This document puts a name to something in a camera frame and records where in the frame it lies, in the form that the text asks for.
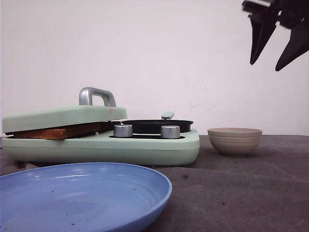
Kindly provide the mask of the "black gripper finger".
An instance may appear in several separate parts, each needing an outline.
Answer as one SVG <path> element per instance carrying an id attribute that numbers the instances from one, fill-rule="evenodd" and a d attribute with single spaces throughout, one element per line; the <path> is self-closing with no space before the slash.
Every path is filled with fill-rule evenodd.
<path id="1" fill-rule="evenodd" d="M 259 58 L 276 28 L 277 17 L 270 14 L 252 14 L 249 16 L 252 26 L 252 48 L 250 64 Z"/>
<path id="2" fill-rule="evenodd" d="M 280 71 L 309 50 L 309 24 L 301 23 L 291 29 L 290 39 L 281 54 L 275 70 Z"/>

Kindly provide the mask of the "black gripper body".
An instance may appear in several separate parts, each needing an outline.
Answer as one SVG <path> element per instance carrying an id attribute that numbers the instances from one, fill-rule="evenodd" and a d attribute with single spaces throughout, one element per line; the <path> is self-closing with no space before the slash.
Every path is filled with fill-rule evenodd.
<path id="1" fill-rule="evenodd" d="M 242 10 L 249 12 L 249 18 L 267 26 L 277 22 L 294 29 L 298 26 L 309 28 L 309 2 L 307 0 L 269 0 L 269 6 L 251 0 L 242 2 Z"/>

